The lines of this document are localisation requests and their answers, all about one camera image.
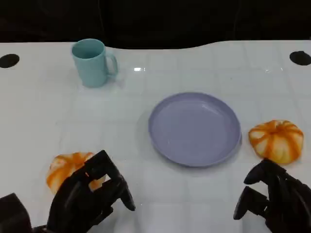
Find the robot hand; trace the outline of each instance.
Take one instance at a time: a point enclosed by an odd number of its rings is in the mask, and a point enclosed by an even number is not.
[[[263,160],[246,176],[245,184],[259,181],[268,185],[269,200],[245,187],[235,209],[234,219],[247,211],[265,218],[272,233],[311,232],[311,189],[270,160]]]
[[[104,175],[110,180],[91,191],[89,183]],[[32,229],[28,213],[15,194],[1,198],[0,232],[86,233],[113,212],[111,205],[117,199],[121,199],[129,210],[135,210],[124,177],[102,150],[62,183],[52,201],[46,226]]]

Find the mug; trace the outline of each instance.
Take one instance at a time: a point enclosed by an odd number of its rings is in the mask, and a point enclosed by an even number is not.
[[[108,76],[114,76],[118,73],[115,56],[106,54],[105,45],[99,40],[80,40],[72,46],[71,54],[83,86],[103,86],[107,82]],[[112,60],[114,73],[108,71],[106,57]]]

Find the lavender plate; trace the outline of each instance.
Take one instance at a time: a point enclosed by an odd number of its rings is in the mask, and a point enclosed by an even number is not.
[[[153,146],[186,166],[210,166],[239,149],[241,127],[233,110],[203,93],[180,93],[161,101],[149,118]]]

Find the table surface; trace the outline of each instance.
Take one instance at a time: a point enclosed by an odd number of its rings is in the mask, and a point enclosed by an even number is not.
[[[247,172],[260,159],[248,130],[287,119],[305,133],[301,159],[290,174],[311,185],[311,66],[292,63],[292,51],[311,54],[309,41],[219,42],[184,50],[119,50],[119,74],[102,88],[81,85],[72,43],[0,44],[0,56],[20,62],[0,69],[0,196],[15,192],[33,225],[47,220],[52,194],[45,174],[54,156],[105,149],[127,179],[137,206],[120,202],[91,232],[248,232],[233,211]],[[242,147],[205,169],[175,165],[155,152],[147,121],[164,97],[184,91],[225,101],[242,126]],[[262,184],[255,188],[266,194]]]

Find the pumpkin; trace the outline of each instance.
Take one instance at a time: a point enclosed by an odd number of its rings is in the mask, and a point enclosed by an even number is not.
[[[248,137],[258,156],[289,164],[300,157],[304,135],[288,120],[272,120],[252,128]]]
[[[47,174],[47,185],[53,192],[56,194],[61,184],[64,180],[71,176],[76,170],[84,166],[84,162],[94,154],[91,152],[82,153],[77,152],[73,154],[60,154],[56,156],[51,165],[50,170]],[[91,190],[95,190],[102,186],[102,183],[105,181],[105,176],[101,177],[99,180],[93,180],[89,187]]]

